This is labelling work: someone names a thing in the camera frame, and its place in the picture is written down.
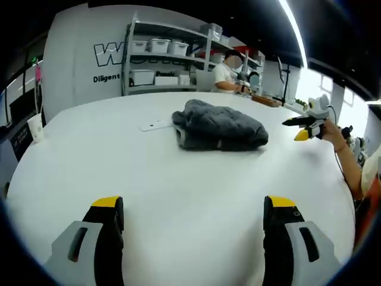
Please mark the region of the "person's right hand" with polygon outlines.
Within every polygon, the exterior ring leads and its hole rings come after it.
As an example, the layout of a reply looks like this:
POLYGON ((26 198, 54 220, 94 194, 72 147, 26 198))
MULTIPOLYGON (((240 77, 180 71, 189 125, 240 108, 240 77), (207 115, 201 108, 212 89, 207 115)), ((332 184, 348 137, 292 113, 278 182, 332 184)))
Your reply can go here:
POLYGON ((330 142, 335 149, 346 145, 341 130, 330 119, 324 121, 322 138, 330 142))

